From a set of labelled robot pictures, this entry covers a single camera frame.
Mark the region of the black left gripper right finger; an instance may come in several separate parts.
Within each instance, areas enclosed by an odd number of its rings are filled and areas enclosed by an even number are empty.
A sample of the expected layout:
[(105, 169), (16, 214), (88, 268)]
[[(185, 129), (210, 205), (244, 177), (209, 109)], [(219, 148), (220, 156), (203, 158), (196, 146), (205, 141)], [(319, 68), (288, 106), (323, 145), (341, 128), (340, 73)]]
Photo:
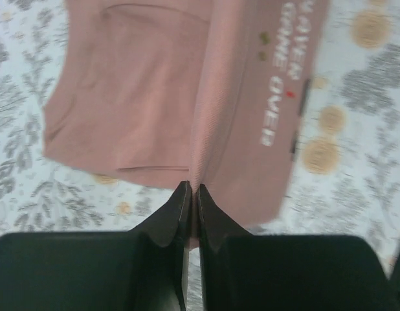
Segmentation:
[(391, 310), (377, 255), (349, 235), (252, 235), (197, 192), (206, 310)]

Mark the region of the pink t shirt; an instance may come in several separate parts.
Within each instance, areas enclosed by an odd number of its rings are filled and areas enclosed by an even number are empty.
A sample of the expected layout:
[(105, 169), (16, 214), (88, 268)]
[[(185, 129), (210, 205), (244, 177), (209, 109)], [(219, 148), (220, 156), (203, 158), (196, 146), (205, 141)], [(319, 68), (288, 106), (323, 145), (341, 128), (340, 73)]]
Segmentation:
[(280, 210), (328, 1), (67, 1), (44, 155), (139, 185), (205, 185), (237, 223)]

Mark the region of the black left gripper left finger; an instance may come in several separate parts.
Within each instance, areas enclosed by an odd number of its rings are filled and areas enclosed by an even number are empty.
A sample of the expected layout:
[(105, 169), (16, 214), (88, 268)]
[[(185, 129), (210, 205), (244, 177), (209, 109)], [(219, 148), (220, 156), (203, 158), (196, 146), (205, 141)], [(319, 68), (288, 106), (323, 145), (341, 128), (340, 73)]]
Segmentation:
[(0, 237), (0, 310), (185, 310), (191, 187), (129, 231)]

